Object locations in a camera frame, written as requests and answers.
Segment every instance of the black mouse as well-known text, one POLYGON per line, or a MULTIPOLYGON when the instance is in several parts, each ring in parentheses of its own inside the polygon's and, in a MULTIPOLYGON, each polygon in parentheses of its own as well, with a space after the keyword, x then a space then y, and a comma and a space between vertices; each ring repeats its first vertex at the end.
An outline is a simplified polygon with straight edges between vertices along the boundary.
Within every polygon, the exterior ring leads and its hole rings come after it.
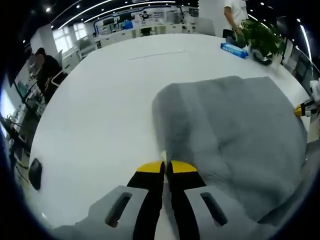
POLYGON ((34 189, 39 190, 41 187, 42 165, 38 159, 33 159, 29 168, 29 181, 34 189))

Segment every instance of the white shirt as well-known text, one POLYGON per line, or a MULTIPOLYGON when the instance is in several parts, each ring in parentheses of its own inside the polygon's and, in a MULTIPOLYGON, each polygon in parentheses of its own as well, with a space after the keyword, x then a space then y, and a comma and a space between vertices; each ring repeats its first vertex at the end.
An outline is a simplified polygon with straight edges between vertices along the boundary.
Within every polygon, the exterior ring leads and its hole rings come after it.
MULTIPOLYGON (((242 20, 248 19, 247 3, 244 0, 224 0, 224 7, 230 7, 233 20, 236 25, 240 25, 242 20)), ((227 23, 226 29, 232 30, 230 23, 227 23)))

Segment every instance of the window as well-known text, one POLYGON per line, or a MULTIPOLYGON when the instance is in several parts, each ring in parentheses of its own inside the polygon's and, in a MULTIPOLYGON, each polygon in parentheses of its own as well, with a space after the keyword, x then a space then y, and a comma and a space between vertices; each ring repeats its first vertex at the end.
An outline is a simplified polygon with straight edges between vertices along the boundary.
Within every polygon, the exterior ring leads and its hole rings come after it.
POLYGON ((82 39, 88 35, 84 23, 78 23, 73 25, 73 29, 75 32, 76 40, 82 39))
POLYGON ((70 32, 68 27, 64 27, 62 29, 53 31, 53 38, 55 41, 56 49, 58 52, 62 50, 62 52, 66 52, 71 49, 74 44, 71 40, 70 32))
MULTIPOLYGON (((16 111, 13 103, 11 102, 8 93, 5 89, 1 89, 0 87, 0 91, 1 91, 1 96, 0 96, 0 112, 1 115, 4 118, 7 118, 8 116, 11 116, 14 114, 14 112, 16 111)), ((6 137, 7 136, 7 131, 4 128, 4 126, 2 126, 1 124, 1 130, 3 132, 3 135, 6 137)))

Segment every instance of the gray cloth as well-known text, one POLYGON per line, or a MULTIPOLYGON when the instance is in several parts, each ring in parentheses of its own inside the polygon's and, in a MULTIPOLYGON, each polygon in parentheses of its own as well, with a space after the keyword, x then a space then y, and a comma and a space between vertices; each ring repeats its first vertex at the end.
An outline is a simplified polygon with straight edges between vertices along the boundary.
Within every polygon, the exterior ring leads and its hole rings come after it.
POLYGON ((311 191, 315 177, 320 174, 320 140, 307 144, 306 159, 301 169, 302 181, 298 188, 283 204, 260 219, 260 224, 280 226, 292 216, 311 191))
POLYGON ((194 165, 258 221, 301 181, 307 132, 268 77, 170 84, 152 103, 159 150, 194 165))

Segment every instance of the white table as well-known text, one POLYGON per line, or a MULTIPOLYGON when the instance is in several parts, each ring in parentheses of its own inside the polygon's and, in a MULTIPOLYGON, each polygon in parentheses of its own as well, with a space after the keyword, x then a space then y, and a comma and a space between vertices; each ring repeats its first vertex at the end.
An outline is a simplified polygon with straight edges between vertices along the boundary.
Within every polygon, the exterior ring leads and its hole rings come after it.
POLYGON ((221 50, 222 42, 199 34, 130 39, 90 53, 68 75, 43 113, 30 158, 43 165, 32 200, 53 227, 82 220, 139 166, 160 159, 151 110, 168 84, 269 76, 294 106, 308 98, 282 66, 239 58, 221 50))

